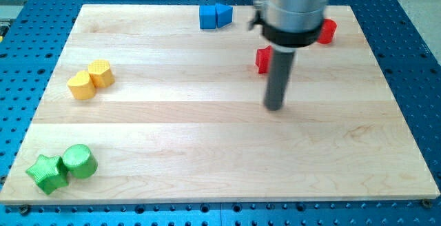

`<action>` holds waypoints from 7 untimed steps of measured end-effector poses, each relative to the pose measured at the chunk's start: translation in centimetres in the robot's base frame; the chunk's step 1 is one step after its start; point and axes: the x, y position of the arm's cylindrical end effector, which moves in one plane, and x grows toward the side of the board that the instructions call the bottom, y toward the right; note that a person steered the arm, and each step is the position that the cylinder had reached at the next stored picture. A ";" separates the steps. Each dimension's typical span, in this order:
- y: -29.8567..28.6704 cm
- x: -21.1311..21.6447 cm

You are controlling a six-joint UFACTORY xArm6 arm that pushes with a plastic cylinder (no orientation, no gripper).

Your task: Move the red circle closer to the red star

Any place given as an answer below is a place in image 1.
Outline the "black tool clamp ring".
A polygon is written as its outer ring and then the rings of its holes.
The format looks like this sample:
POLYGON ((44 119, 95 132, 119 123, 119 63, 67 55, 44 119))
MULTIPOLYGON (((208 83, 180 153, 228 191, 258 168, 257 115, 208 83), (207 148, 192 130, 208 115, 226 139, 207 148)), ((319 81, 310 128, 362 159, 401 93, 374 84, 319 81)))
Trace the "black tool clamp ring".
POLYGON ((248 30, 261 26, 261 35, 281 52, 294 52, 318 40, 325 7, 309 12, 282 9, 269 0, 254 0, 254 18, 248 30))

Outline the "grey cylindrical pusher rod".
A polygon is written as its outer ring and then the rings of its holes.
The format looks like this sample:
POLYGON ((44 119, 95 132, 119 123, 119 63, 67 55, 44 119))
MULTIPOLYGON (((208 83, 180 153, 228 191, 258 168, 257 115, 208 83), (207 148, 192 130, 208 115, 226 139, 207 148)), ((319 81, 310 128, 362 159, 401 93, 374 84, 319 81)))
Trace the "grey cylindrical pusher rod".
POLYGON ((270 56, 267 86, 263 100, 269 111, 280 110, 290 78, 295 52, 282 52, 274 49, 270 56))

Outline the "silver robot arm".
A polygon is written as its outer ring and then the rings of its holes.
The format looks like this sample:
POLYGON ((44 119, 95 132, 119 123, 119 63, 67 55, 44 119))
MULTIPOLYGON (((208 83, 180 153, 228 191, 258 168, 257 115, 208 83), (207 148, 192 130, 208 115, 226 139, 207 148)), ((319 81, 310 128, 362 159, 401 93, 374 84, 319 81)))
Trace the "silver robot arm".
POLYGON ((298 48, 315 43, 325 20, 329 0, 256 0, 255 16, 249 29, 261 26, 261 35, 272 51, 263 104, 269 111, 280 110, 298 48))

